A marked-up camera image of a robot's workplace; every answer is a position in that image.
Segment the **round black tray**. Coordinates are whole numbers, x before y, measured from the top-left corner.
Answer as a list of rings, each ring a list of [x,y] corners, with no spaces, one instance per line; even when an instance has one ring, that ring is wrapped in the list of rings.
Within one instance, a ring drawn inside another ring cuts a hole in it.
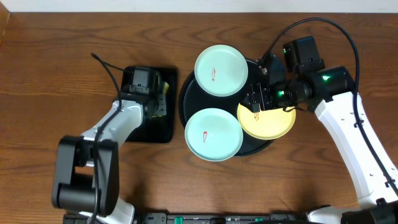
[[[188,120],[198,111],[207,108],[218,108],[231,113],[236,119],[238,102],[242,100],[245,90],[226,97],[217,97],[210,95],[201,89],[195,79],[194,73],[191,73],[185,83],[179,96],[178,110],[180,120],[185,127]],[[260,152],[269,146],[275,139],[262,140],[250,136],[243,130],[243,143],[240,150],[235,154],[236,157],[249,156]]]

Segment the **yellow plate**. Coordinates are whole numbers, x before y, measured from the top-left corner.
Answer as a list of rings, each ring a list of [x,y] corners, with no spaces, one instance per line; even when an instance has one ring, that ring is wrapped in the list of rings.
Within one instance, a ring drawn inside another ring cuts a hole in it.
[[[290,131],[295,123],[295,110],[286,112],[282,108],[252,113],[239,104],[237,118],[242,129],[250,136],[262,139],[277,139]]]

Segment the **green yellow sponge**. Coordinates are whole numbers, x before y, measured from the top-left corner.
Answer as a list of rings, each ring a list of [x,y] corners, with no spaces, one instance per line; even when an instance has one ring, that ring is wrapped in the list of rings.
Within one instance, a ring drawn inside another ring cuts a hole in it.
[[[167,92],[168,92],[168,90],[169,90],[169,84],[168,84],[167,82],[164,82],[162,93],[163,93],[164,95],[166,95]]]

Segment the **rectangular black tray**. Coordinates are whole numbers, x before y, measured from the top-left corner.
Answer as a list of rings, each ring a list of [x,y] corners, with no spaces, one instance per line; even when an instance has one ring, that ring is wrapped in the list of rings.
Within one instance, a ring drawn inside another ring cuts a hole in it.
[[[152,142],[167,143],[171,141],[174,131],[175,100],[177,95],[177,69],[167,67],[145,67],[150,71],[158,71],[163,81],[169,84],[169,90],[165,95],[165,114],[149,119],[145,114],[144,95],[131,93],[129,86],[132,84],[135,68],[128,66],[123,71],[121,82],[121,98],[139,103],[143,107],[144,115],[142,124],[134,129],[127,137],[127,142]]]

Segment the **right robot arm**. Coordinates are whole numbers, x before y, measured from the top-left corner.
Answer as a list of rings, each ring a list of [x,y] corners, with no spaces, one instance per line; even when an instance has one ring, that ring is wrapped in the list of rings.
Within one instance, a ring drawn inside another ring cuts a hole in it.
[[[252,112],[296,109],[306,103],[334,140],[354,183],[359,210],[318,208],[311,223],[397,223],[397,168],[366,117],[356,82],[345,67],[326,68],[316,50],[284,49],[291,80],[250,85],[241,102]]]

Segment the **mint plate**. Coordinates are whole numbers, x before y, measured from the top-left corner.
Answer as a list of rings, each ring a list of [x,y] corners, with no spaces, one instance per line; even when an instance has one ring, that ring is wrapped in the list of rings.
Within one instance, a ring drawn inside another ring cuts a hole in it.
[[[233,157],[243,143],[243,130],[229,112],[207,108],[196,112],[185,126],[189,149],[201,159],[211,162]]]
[[[213,45],[197,57],[194,75],[205,92],[219,97],[231,96],[245,85],[248,79],[248,64],[236,48],[229,45]]]

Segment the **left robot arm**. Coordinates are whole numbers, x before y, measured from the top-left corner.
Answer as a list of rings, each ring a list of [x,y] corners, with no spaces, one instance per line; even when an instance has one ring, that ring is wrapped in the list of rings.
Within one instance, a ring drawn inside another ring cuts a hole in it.
[[[137,67],[111,109],[79,136],[58,144],[52,205],[74,210],[87,223],[132,223],[135,208],[119,197],[119,149],[143,122],[165,111],[165,82]]]

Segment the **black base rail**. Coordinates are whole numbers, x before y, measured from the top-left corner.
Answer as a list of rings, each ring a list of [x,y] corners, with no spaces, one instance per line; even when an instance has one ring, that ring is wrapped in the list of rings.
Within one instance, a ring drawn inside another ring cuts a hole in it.
[[[285,224],[309,223],[293,214],[273,213],[265,216],[255,215],[168,215],[166,213],[138,213],[130,220],[116,221],[98,218],[95,223],[131,223],[131,224]]]

